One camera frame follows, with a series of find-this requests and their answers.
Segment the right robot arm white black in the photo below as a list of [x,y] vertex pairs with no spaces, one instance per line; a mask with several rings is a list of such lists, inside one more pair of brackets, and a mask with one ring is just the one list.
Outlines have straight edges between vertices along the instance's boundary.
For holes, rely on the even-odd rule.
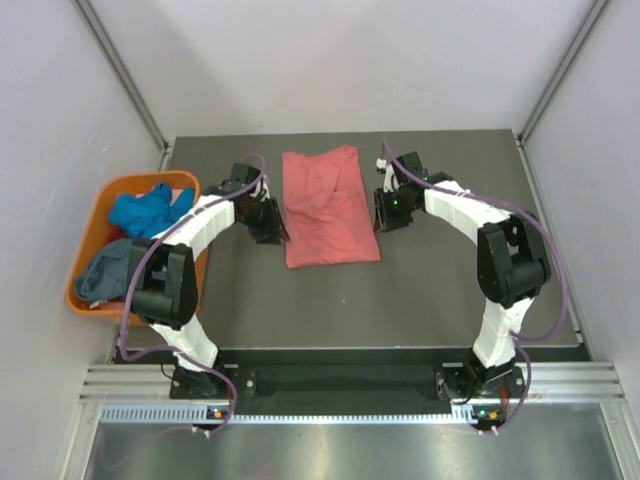
[[551,276],[542,235],[523,216],[474,199],[451,176],[430,174],[415,152],[379,158],[376,171],[384,176],[383,186],[374,191],[376,233],[405,228],[422,210],[476,246],[476,278],[485,308],[463,366],[468,394],[492,394],[513,370],[513,335]]

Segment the pink t shirt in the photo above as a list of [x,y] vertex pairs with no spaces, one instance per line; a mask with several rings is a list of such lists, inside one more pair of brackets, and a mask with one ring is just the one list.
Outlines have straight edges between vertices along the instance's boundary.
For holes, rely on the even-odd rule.
[[282,174],[288,268],[381,260],[356,147],[285,152]]

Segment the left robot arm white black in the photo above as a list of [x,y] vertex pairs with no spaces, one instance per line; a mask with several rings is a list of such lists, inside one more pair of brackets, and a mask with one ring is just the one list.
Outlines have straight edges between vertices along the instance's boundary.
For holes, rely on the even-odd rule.
[[205,190],[175,224],[151,239],[134,239],[129,249],[124,313],[150,326],[172,354],[173,398],[219,398],[233,392],[219,349],[197,316],[195,262],[236,224],[246,226],[258,244],[289,239],[264,166],[234,164],[229,179]]

